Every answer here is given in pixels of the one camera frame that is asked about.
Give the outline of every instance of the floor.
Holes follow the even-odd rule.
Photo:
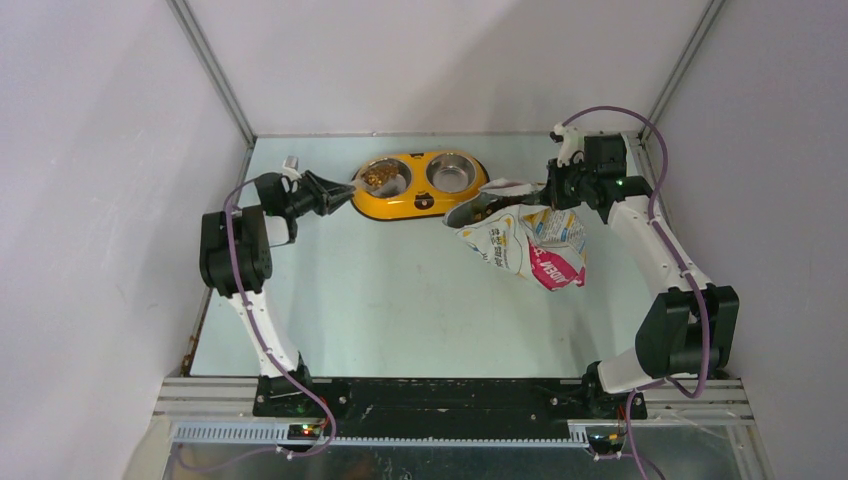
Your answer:
[[[491,178],[544,181],[557,145],[541,134],[261,138],[248,178],[301,170],[346,180],[381,155],[461,149]],[[636,174],[632,155],[628,169]],[[258,202],[246,190],[241,205]],[[441,219],[369,220],[345,206],[302,217],[294,245],[272,249],[266,282],[316,376],[573,377],[633,345],[652,299],[621,241],[585,207],[586,286],[548,292],[484,263]],[[235,312],[213,294],[192,375],[255,376]]]

